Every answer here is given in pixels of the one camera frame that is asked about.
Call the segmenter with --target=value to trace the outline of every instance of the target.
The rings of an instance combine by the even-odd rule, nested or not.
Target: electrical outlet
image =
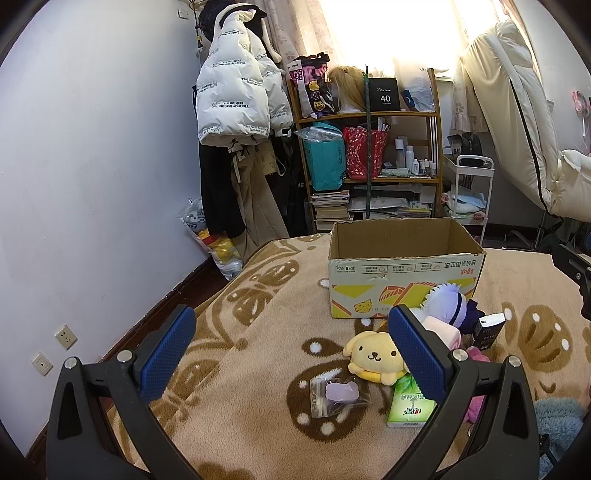
[[[70,330],[70,327],[64,325],[59,332],[56,333],[57,341],[61,343],[62,347],[69,350],[72,345],[76,343],[78,338],[74,335],[74,332]]]
[[[41,352],[37,354],[33,361],[31,361],[31,363],[37,369],[37,371],[44,377],[49,373],[49,370],[53,368],[51,362]]]

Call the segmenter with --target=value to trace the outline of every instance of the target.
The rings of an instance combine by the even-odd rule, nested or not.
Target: beige pants
[[[242,261],[246,263],[260,247],[273,240],[288,238],[289,234],[261,168],[269,163],[266,156],[272,155],[273,161],[275,160],[273,150],[248,147],[244,154],[245,158],[242,160],[239,160],[241,155],[234,157],[240,182],[234,171],[232,186],[246,230],[232,240]]]

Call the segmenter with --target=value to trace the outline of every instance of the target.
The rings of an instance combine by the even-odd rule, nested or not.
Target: red bag
[[[347,176],[354,180],[367,180],[368,134],[363,127],[345,127],[343,138],[347,150]],[[388,132],[371,131],[372,172],[375,179],[382,168],[384,148],[388,141]]]

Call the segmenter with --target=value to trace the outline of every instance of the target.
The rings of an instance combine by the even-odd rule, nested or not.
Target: brown patterned rug
[[[195,338],[151,408],[207,480],[380,479],[416,435],[385,425],[391,389],[383,385],[371,385],[367,409],[310,417],[310,378],[346,372],[343,345],[379,326],[330,317],[328,246],[328,235],[268,244],[196,309]],[[522,358],[534,398],[588,405],[589,322],[578,287],[548,255],[488,250],[475,300],[505,313],[489,354]],[[127,457],[143,466],[115,409],[109,417]],[[465,441],[466,426],[444,465]]]

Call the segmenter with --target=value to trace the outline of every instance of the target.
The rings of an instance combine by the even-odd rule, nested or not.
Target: white cart
[[[462,160],[467,160],[470,158],[474,158],[477,160],[483,160],[485,163],[484,167],[466,167],[462,165]],[[488,196],[486,197],[486,210],[484,212],[484,219],[477,220],[471,217],[465,217],[456,213],[457,202],[454,202],[453,211],[448,207],[445,208],[445,212],[448,216],[456,219],[458,223],[462,225],[480,225],[482,226],[482,234],[480,235],[480,244],[482,245],[482,240],[484,238],[484,232],[486,230],[486,224],[488,223],[488,210],[491,207],[491,194],[492,194],[492,178],[495,175],[495,164],[489,157],[480,157],[478,155],[459,155],[455,161],[451,158],[445,156],[445,163],[446,165],[454,172],[456,175],[456,182],[452,185],[452,191],[455,190],[457,198],[457,190],[458,185],[460,183],[460,175],[472,175],[475,177],[488,177],[489,184],[488,184]]]

